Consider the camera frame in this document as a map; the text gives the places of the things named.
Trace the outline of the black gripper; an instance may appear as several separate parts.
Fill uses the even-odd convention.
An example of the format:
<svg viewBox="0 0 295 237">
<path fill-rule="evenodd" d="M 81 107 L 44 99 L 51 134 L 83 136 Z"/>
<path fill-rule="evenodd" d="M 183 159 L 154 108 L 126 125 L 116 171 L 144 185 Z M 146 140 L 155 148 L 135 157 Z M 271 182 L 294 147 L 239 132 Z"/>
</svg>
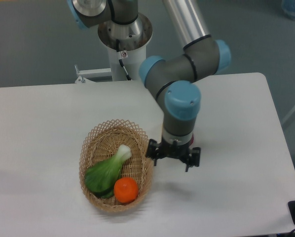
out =
<svg viewBox="0 0 295 237">
<path fill-rule="evenodd" d="M 191 167 L 198 167 L 200 164 L 201 148 L 194 147 L 189 149 L 190 141 L 180 145 L 177 141 L 172 144 L 162 138 L 161 143 L 154 139 L 149 139 L 146 157 L 153 161 L 153 165 L 157 166 L 157 160 L 162 158 L 179 159 L 186 164 L 185 172 Z"/>
</svg>

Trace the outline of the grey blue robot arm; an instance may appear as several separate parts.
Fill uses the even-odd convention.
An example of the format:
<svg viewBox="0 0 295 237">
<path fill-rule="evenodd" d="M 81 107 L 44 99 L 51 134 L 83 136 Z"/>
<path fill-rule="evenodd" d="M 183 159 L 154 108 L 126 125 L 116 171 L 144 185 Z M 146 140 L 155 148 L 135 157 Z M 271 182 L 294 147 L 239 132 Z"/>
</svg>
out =
<svg viewBox="0 0 295 237">
<path fill-rule="evenodd" d="M 228 67 L 231 53 L 211 37 L 194 0 L 163 2 L 178 33 L 183 54 L 171 60 L 146 56 L 152 25 L 135 0 L 70 0 L 70 11 L 82 29 L 98 28 L 109 54 L 114 81 L 141 80 L 164 113 L 161 142 L 150 140 L 146 156 L 153 161 L 178 159 L 199 166 L 199 147 L 191 147 L 201 94 L 195 82 Z"/>
</svg>

